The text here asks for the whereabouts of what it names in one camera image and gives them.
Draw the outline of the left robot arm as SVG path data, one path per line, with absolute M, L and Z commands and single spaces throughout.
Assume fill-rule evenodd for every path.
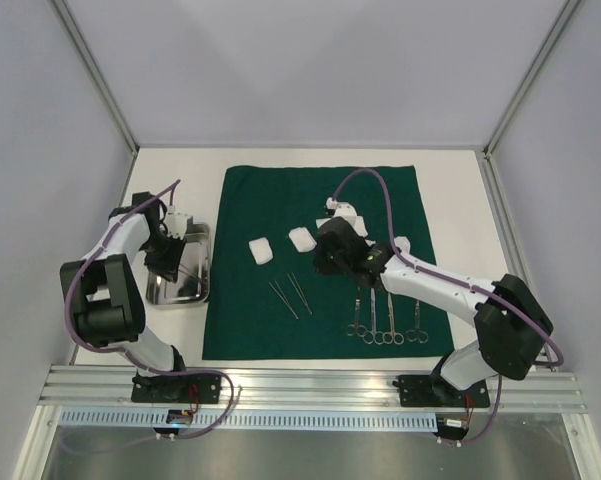
M 149 273 L 177 282 L 191 216 L 148 192 L 132 200 L 111 211 L 95 247 L 61 266 L 64 320 L 77 345 L 125 357 L 140 376 L 155 377 L 154 388 L 166 400 L 177 401 L 187 394 L 190 378 L 177 348 L 147 325 L 132 264 L 142 253 Z

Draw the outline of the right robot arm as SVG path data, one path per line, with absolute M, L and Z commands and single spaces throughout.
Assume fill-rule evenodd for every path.
M 444 355 L 432 374 L 432 396 L 444 405 L 494 376 L 524 380 L 553 331 L 520 278 L 487 281 L 446 271 L 413 256 L 407 238 L 373 242 L 341 217 L 319 227 L 314 266 L 323 275 L 347 275 L 362 287 L 419 300 L 474 328 L 476 340 Z

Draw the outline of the steel tweezers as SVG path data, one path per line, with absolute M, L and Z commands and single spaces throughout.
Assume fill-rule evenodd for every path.
M 203 282 L 204 281 L 203 278 L 201 278 L 199 275 L 194 274 L 193 272 L 191 272 L 188 269 L 179 268 L 178 272 L 181 273 L 181 274 L 183 274 L 183 275 L 185 275 L 187 278 L 191 278 L 192 280 L 195 280 L 196 282 L 204 283 Z
M 303 305 L 305 306 L 306 310 L 308 311 L 308 313 L 310 315 L 312 315 L 313 311 L 309 305 L 308 299 L 307 299 L 299 281 L 297 280 L 295 274 L 293 272 L 287 272 L 286 275 L 287 275 L 287 278 L 289 279 L 289 281 L 291 282 L 292 286 L 294 287 L 300 300 L 302 301 Z
M 274 281 L 269 282 L 269 286 L 274 291 L 274 293 L 278 296 L 278 298 L 282 301 L 282 303 L 286 306 L 286 308 L 291 312 L 292 316 L 296 320 L 298 320 L 299 316 L 296 313 L 296 311 L 293 309 L 293 307 L 291 306 L 291 303 L 289 302 L 287 296 L 285 295 L 284 291 L 282 290 L 280 284 L 276 280 L 274 280 Z
M 195 293 L 201 296 L 206 291 L 206 279 L 204 275 L 204 265 L 197 261 L 191 269 L 191 277 L 195 281 Z

